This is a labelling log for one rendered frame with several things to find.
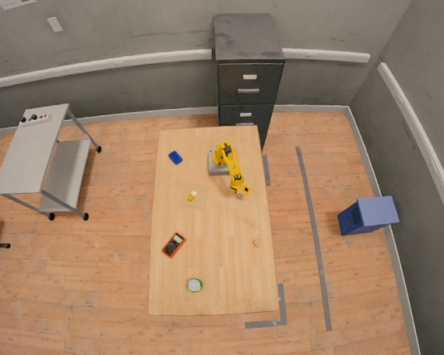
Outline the tan flat mat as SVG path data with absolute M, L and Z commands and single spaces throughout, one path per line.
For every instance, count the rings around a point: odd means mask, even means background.
M 209 186 L 207 185 L 198 185 L 185 182 L 185 186 L 181 195 L 181 201 L 179 205 L 204 209 L 208 189 Z M 197 192 L 197 196 L 193 197 L 194 199 L 192 201 L 189 201 L 187 197 L 191 195 L 193 191 Z

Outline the small blue rounded block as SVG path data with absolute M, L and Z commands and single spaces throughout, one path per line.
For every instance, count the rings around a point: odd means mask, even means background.
M 169 153 L 168 156 L 174 162 L 175 165 L 178 165 L 183 161 L 182 157 L 175 150 Z

